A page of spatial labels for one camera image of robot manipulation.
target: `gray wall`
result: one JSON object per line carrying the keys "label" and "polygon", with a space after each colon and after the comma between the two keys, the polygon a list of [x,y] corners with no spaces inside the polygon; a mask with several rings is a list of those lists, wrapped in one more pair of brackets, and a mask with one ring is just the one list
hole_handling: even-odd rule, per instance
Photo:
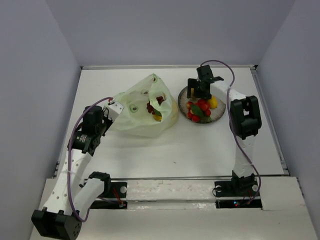
{"label": "gray wall", "polygon": [[0,7],[0,239],[29,239],[80,69],[44,0]]}
{"label": "gray wall", "polygon": [[46,0],[81,66],[258,64],[294,0]]}
{"label": "gray wall", "polygon": [[319,0],[296,0],[258,74],[285,162],[300,179],[320,238],[319,9]]}

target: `red tomato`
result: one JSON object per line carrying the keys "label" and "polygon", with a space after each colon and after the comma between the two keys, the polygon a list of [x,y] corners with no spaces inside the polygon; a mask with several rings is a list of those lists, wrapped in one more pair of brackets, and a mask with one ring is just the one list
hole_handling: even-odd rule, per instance
{"label": "red tomato", "polygon": [[203,112],[208,109],[208,105],[206,103],[201,103],[201,105],[199,107]]}
{"label": "red tomato", "polygon": [[188,113],[186,114],[186,117],[187,117],[188,119],[192,119],[193,114],[192,114],[191,112],[188,112]]}
{"label": "red tomato", "polygon": [[193,115],[191,120],[192,120],[192,122],[197,123],[200,121],[200,117],[198,117],[197,115]]}
{"label": "red tomato", "polygon": [[198,103],[199,103],[199,104],[205,104],[205,103],[206,103],[206,100],[200,98],[200,99],[198,100]]}
{"label": "red tomato", "polygon": [[206,115],[207,117],[209,117],[209,116],[211,115],[210,109],[205,110],[204,115]]}
{"label": "red tomato", "polygon": [[191,105],[192,104],[194,104],[192,101],[188,101],[187,103],[186,103],[186,108],[187,109],[191,109]]}

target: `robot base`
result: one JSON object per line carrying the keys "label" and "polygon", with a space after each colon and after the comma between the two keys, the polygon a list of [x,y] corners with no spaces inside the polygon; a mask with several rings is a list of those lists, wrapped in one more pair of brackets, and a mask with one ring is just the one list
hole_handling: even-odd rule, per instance
{"label": "robot base", "polygon": [[75,216],[63,212],[34,210],[31,220],[41,236],[60,240],[75,240],[82,226]]}
{"label": "robot base", "polygon": [[251,195],[257,192],[258,183],[255,180],[255,175],[247,177],[238,177],[232,171],[231,180],[215,181],[214,189],[217,198],[222,197],[243,197],[250,191]]}

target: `black bracket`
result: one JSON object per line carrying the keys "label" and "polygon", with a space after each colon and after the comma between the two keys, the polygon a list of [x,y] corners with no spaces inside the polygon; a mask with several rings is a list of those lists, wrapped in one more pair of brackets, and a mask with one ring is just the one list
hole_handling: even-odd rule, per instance
{"label": "black bracket", "polygon": [[215,181],[214,189],[212,192],[217,198],[221,197],[243,197],[244,195],[250,193],[252,195],[256,194],[256,188],[253,186],[258,186],[257,181],[255,180],[255,175],[247,177],[238,177],[232,171],[232,178],[228,181]]}
{"label": "black bracket", "polygon": [[247,96],[245,99],[233,100],[230,103],[230,112],[236,135],[245,140],[255,136],[262,126],[259,102],[256,96]]}
{"label": "black bracket", "polygon": [[89,179],[100,179],[104,182],[104,191],[99,195],[100,198],[105,199],[114,199],[116,196],[114,195],[112,189],[115,189],[119,198],[127,197],[127,186],[128,183],[125,181],[111,181],[110,174],[105,172],[94,171],[90,174]]}
{"label": "black bracket", "polygon": [[93,156],[96,148],[100,145],[101,137],[105,135],[113,122],[104,116],[101,106],[92,107],[82,120],[73,135],[72,149],[82,150],[83,154],[89,153]]}
{"label": "black bracket", "polygon": [[198,79],[189,78],[188,88],[186,97],[200,99],[211,99],[210,84],[216,81],[223,81],[224,79],[220,76],[214,77],[212,70],[209,65],[200,66],[196,69]]}

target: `white panel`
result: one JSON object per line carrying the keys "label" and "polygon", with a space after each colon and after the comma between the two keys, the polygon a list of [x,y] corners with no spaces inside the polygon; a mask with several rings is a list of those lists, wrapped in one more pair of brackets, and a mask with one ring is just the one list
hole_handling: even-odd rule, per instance
{"label": "white panel", "polygon": [[26,240],[80,69],[44,0],[2,0],[0,33],[0,239]]}
{"label": "white panel", "polygon": [[[140,199],[165,199],[167,202],[140,202],[132,204],[135,210],[96,209],[82,224],[77,240],[163,240],[163,239],[219,239],[219,240],[316,240],[310,217],[294,177],[263,177],[261,196],[266,207],[216,209],[204,201],[177,202],[170,200],[164,189],[175,191],[175,199],[186,200],[190,189],[210,194],[213,180],[173,180],[167,184],[152,184],[152,180],[129,181],[128,191],[140,192]],[[49,179],[43,192],[47,198],[55,181]],[[283,203],[290,201],[289,206]],[[44,240],[34,228],[30,240]]]}
{"label": "white panel", "polygon": [[320,238],[320,1],[297,0],[258,67],[290,173]]}
{"label": "white panel", "polygon": [[[259,97],[250,69],[234,68],[234,72],[234,88],[245,95]],[[67,140],[85,106],[124,92],[152,73],[163,79],[174,99],[187,85],[187,79],[197,75],[195,68],[83,70]],[[213,74],[223,77],[228,84],[231,82],[227,68],[213,68]],[[262,107],[260,110],[262,128],[255,140],[253,162],[261,174],[283,174],[265,113]],[[217,122],[206,125],[190,122],[179,113],[177,123],[157,138],[135,137],[109,130],[101,139],[84,176],[94,171],[107,172],[112,178],[230,176],[235,151],[226,112]]]}
{"label": "white panel", "polygon": [[82,66],[258,64],[294,0],[46,0]]}

